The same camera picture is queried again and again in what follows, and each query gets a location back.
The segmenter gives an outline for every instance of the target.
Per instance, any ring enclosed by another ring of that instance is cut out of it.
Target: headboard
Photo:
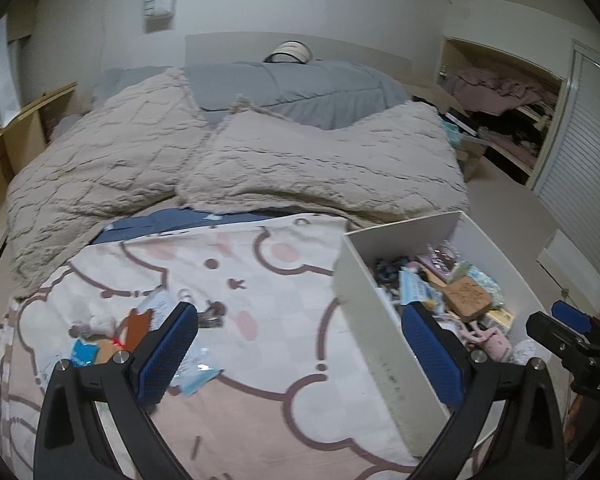
[[[210,32],[185,37],[185,63],[262,61],[283,41],[301,41],[315,59],[360,63],[398,81],[411,73],[411,59],[347,41],[291,32]]]

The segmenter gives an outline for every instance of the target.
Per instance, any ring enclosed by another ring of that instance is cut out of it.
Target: cardboard box
[[[448,239],[502,288],[516,317],[510,331],[515,344],[526,339],[528,316],[544,310],[513,264],[464,213],[451,212],[362,229],[344,235],[333,276],[333,288],[361,352],[365,356],[400,436],[411,453],[424,456],[449,419],[400,328],[400,318],[379,294],[367,265],[376,258],[426,252],[427,244]],[[544,348],[540,357],[549,360]],[[504,402],[496,402],[477,444],[496,429]]]

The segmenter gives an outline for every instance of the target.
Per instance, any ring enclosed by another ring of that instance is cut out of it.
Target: pink toy
[[[480,345],[487,355],[496,362],[504,361],[511,352],[511,343],[502,331],[494,326],[487,330],[480,330],[475,321],[469,323],[472,331],[469,332],[464,324],[460,328],[462,338],[467,342]]]

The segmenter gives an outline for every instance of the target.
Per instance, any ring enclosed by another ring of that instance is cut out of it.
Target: pillow
[[[210,129],[181,70],[126,88],[24,168],[7,193],[18,296],[28,296],[112,220],[173,196]]]
[[[329,132],[244,99],[230,112],[176,188],[193,209],[299,206],[368,226],[467,208],[455,152],[427,104],[409,102]]]

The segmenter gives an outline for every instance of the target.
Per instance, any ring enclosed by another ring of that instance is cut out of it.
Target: door frame
[[[563,89],[560,90],[560,96],[558,97],[558,102],[555,107],[554,120],[552,121],[546,139],[542,144],[535,171],[526,182],[526,186],[531,188],[536,195],[540,194],[540,190],[542,189],[542,186],[544,186],[544,183],[554,166],[555,159],[558,156],[558,151],[560,150],[564,134],[569,124],[568,119],[573,113],[576,94],[578,92],[578,86],[580,85],[580,70],[582,69],[582,63],[585,58],[600,68],[600,53],[577,40],[573,40],[569,77]]]

